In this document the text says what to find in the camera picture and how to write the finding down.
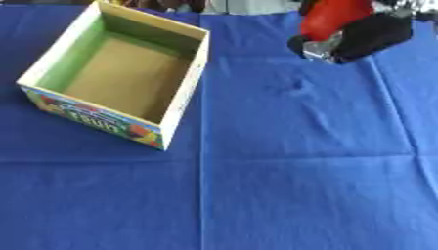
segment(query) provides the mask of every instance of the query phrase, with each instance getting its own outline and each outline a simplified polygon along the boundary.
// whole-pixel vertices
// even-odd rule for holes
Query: cardboard box
[[[208,45],[207,30],[94,2],[18,83],[44,111],[167,149]]]

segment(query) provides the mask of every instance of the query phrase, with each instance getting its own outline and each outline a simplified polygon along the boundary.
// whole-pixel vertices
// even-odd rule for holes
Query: red robot part
[[[313,41],[324,41],[345,24],[372,12],[370,0],[317,0],[301,23],[301,34]]]

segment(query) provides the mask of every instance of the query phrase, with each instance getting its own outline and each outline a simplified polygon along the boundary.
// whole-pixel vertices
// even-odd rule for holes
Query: blue fabric
[[[160,152],[40,112],[14,85],[80,11],[0,7],[0,249],[436,249],[430,26],[327,65],[287,49],[295,13],[165,14],[212,39]]]

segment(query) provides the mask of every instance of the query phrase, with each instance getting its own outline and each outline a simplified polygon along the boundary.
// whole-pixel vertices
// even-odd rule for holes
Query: colorful box label
[[[118,136],[163,149],[159,128],[143,124],[105,109],[95,108],[40,90],[22,87],[42,110],[77,121]]]

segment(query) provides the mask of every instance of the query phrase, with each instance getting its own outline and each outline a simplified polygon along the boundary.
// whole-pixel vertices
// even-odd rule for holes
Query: blue tablecloth
[[[161,152],[38,111],[14,84],[81,10],[0,6],[0,249],[437,249],[430,26],[327,65],[285,46],[296,13],[168,14],[212,43]]]

